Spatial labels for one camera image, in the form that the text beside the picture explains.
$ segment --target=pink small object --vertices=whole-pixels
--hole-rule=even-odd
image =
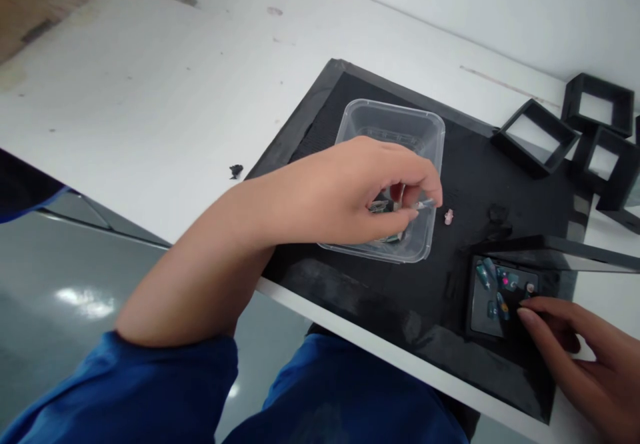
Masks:
[[[445,225],[450,225],[453,220],[453,209],[450,209],[445,214]]]

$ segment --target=clear plastic container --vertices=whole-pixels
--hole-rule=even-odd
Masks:
[[[385,104],[368,99],[349,103],[342,117],[335,143],[366,135],[378,141],[402,144],[426,157],[440,173],[445,145],[445,123],[437,114]],[[385,198],[391,200],[385,191]],[[320,244],[325,249],[394,263],[414,263],[425,259],[431,250],[435,209],[419,212],[410,222],[402,240],[394,243],[372,241],[359,245]]]

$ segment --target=gray floor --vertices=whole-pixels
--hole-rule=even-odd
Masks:
[[[52,210],[99,225],[75,197]],[[119,231],[156,239],[101,208]],[[27,215],[0,225],[0,431],[30,402],[68,375],[112,328],[137,282],[162,251]],[[217,442],[258,412],[278,370],[300,346],[310,322],[256,293],[236,331],[239,376]],[[481,418],[474,444],[528,439]]]

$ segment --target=black mat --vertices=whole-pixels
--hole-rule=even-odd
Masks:
[[[571,238],[568,229],[580,236],[575,230],[586,225],[591,195],[566,178],[568,161],[534,181],[489,144],[492,127],[342,61],[326,66],[249,176],[333,145],[346,105],[358,98],[436,112],[445,121],[445,204],[436,216],[431,254],[398,265],[315,244],[286,245],[276,250],[265,277],[548,422],[555,386],[532,342],[464,337],[466,248],[486,237],[494,203],[509,209],[513,237]],[[450,227],[443,223],[448,208],[455,213]],[[550,286],[547,294],[571,298],[574,283]]]

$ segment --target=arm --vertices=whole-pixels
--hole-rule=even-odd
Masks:
[[[391,187],[404,209],[372,215]],[[398,233],[425,191],[442,204],[433,164],[400,145],[359,137],[238,184],[198,218],[125,304],[116,330],[148,347],[233,334],[274,246],[362,243]]]
[[[568,400],[607,442],[640,442],[640,341],[578,304],[534,297],[521,305],[520,320]],[[565,352],[580,350],[576,334],[595,361]]]

